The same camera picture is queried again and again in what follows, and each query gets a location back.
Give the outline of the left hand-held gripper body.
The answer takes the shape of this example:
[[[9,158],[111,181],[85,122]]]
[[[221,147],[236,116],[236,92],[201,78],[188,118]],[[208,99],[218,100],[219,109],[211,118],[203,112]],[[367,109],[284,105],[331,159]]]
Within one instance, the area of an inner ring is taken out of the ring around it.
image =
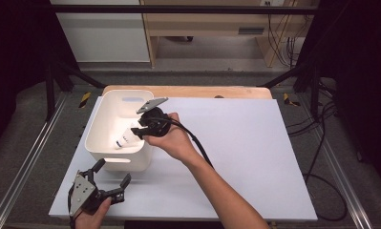
[[[94,174],[92,170],[76,174],[68,195],[70,217],[77,217],[81,212],[93,215],[106,198],[112,200],[111,204],[124,201],[125,190],[120,187],[110,191],[100,190],[95,184]]]

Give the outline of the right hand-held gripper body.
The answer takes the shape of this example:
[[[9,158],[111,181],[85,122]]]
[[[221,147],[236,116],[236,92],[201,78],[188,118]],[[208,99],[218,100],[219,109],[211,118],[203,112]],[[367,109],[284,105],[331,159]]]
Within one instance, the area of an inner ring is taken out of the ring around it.
[[[138,123],[141,128],[148,129],[148,135],[162,137],[170,129],[168,114],[165,114],[159,105],[167,101],[167,97],[154,98],[145,102],[138,110]]]

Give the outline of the white feather shuttlecock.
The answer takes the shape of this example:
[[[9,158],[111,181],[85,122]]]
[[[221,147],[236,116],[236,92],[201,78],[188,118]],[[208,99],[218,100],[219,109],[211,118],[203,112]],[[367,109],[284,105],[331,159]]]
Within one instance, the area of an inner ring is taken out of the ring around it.
[[[132,131],[132,129],[136,128],[137,126],[138,126],[137,124],[131,123],[125,129],[125,131],[115,141],[115,146],[117,149],[134,146],[140,141],[140,138],[137,135],[135,135]]]

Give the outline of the white plastic storage bin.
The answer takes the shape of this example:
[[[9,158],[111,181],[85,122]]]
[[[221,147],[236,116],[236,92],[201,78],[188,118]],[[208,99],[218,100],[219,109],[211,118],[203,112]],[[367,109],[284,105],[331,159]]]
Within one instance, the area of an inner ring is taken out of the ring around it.
[[[137,124],[137,110],[154,98],[149,91],[112,90],[100,98],[85,140],[85,148],[95,160],[105,159],[109,171],[140,172],[148,168],[152,147],[140,140],[131,147],[117,149],[115,141],[131,124]]]

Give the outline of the person's right hand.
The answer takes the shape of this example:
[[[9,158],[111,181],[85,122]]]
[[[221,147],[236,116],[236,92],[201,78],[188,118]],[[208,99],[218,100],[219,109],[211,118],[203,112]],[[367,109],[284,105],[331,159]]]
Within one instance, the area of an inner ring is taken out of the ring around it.
[[[152,146],[161,148],[169,156],[184,164],[203,159],[191,143],[188,133],[174,124],[166,135],[161,137],[146,135],[144,140]]]

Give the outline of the person's left hand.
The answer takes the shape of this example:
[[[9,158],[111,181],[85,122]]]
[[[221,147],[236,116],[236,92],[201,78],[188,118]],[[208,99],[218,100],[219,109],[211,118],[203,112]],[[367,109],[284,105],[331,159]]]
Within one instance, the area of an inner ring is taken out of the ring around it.
[[[111,199],[106,198],[99,206],[97,211],[93,214],[82,212],[74,221],[75,229],[100,229],[102,221],[104,220],[108,210],[111,206]]]

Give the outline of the wooden table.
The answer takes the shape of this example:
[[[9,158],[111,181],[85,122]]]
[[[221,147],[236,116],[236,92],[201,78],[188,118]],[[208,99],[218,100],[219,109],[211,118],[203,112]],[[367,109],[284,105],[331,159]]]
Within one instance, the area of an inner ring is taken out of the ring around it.
[[[110,85],[103,94],[112,90],[144,90],[155,97],[210,97],[210,98],[253,98],[271,99],[272,94],[267,88],[242,86],[141,86],[141,85]]]

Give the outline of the yellow black floor tape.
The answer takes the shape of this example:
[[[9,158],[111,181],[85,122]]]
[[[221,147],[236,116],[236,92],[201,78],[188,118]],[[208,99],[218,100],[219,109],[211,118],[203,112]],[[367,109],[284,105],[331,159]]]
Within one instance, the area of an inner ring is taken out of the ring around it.
[[[299,102],[291,101],[288,94],[284,94],[284,103],[286,105],[295,106],[295,107],[301,106],[301,104]]]
[[[88,102],[90,96],[91,96],[91,93],[90,93],[90,92],[85,93],[85,94],[82,96],[82,98],[81,98],[81,101],[80,101],[80,103],[79,103],[78,108],[84,108],[84,107],[86,106],[86,104],[87,104],[87,102]]]

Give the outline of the white cabinet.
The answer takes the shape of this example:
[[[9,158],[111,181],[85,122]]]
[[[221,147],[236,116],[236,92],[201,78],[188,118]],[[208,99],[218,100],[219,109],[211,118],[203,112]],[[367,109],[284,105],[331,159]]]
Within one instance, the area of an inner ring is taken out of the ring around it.
[[[149,62],[141,13],[58,13],[78,63]]]

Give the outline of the white table board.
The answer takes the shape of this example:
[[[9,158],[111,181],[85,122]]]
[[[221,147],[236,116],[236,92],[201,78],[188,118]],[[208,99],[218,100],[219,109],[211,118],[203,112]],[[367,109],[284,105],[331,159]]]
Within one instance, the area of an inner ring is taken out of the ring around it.
[[[273,99],[179,98],[176,112],[201,142],[215,170],[266,220],[317,218],[278,104]],[[217,215],[186,167],[161,149],[134,172],[110,219],[213,221]]]

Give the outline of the light wooden desk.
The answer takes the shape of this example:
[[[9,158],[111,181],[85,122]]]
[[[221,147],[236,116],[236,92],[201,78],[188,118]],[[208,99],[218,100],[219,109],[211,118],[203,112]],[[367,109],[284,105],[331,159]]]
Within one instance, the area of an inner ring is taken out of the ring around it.
[[[313,7],[320,0],[139,0],[142,6]],[[256,39],[268,68],[280,58],[288,37],[305,37],[311,15],[145,13],[149,38],[163,36],[249,36]]]

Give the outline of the black horizontal bar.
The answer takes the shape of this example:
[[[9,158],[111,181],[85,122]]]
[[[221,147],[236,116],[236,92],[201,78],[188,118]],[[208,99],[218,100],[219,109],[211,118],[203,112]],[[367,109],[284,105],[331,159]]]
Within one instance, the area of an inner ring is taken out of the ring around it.
[[[35,10],[62,13],[200,13],[200,14],[291,14],[315,15],[328,9],[314,7],[233,7],[178,5],[35,5]]]

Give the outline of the dark curtain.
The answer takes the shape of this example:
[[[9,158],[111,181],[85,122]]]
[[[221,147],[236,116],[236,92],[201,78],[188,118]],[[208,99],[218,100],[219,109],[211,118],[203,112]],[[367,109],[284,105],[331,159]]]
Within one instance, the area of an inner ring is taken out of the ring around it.
[[[0,138],[16,108],[17,95],[45,80],[46,59],[77,69],[55,13],[39,10],[51,0],[0,0]]]
[[[355,144],[381,177],[381,0],[319,0],[301,61],[336,82],[336,102]]]

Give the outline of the aluminium floor rail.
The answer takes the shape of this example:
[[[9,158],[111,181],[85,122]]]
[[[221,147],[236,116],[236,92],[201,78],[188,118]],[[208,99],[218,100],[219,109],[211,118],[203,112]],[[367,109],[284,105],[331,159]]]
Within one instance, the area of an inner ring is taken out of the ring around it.
[[[60,93],[59,97],[55,103],[55,107],[53,110],[53,114],[50,116],[48,120],[44,122],[43,127],[41,128],[37,138],[35,139],[32,147],[30,148],[23,164],[18,170],[15,178],[13,179],[10,188],[6,192],[5,196],[2,198],[0,202],[0,229],[3,228],[5,222],[13,208],[15,202],[17,201],[24,185],[26,184],[32,168],[34,167],[36,161],[38,160],[41,152],[47,143],[52,131],[53,127],[56,124],[60,114],[62,113],[65,103],[69,98],[68,93]]]
[[[298,98],[301,101],[303,109],[305,110],[307,115],[309,115],[309,118],[315,121],[309,112],[309,100],[307,96],[304,94],[298,94]],[[317,121],[318,125],[314,128],[315,137],[319,142],[319,146],[315,153],[315,157],[312,160],[312,163],[308,169],[305,181],[308,181],[310,177],[320,178],[319,176],[314,175],[312,171],[314,168],[316,158],[319,156],[320,153],[323,153],[328,169],[332,174],[340,197],[344,200],[345,206],[347,207],[347,210],[350,214],[352,221],[355,224],[356,229],[373,229],[366,211],[364,210],[358,196],[356,195],[351,183],[349,182],[349,179],[345,171],[343,170],[342,166],[337,160],[326,138],[327,132],[325,126],[325,115],[326,109],[330,108],[330,105],[325,105],[323,107],[322,112],[319,114],[319,120]]]

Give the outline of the black metal frame stand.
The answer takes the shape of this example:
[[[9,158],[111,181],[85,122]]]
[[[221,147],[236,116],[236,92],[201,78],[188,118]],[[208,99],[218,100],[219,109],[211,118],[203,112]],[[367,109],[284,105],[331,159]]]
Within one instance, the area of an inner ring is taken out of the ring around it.
[[[263,88],[271,89],[279,83],[296,76],[297,79],[293,85],[295,93],[310,92],[309,112],[315,121],[319,120],[319,82],[320,76],[315,61],[305,61],[299,66],[282,73],[280,76],[264,83]]]
[[[70,75],[77,76],[79,79],[98,89],[104,89],[106,87],[106,84],[91,78],[81,70],[68,66],[66,63],[59,62],[50,64],[45,71],[47,121],[49,121],[55,114],[54,83],[58,84],[62,92],[70,92],[74,88],[74,83],[70,79]]]

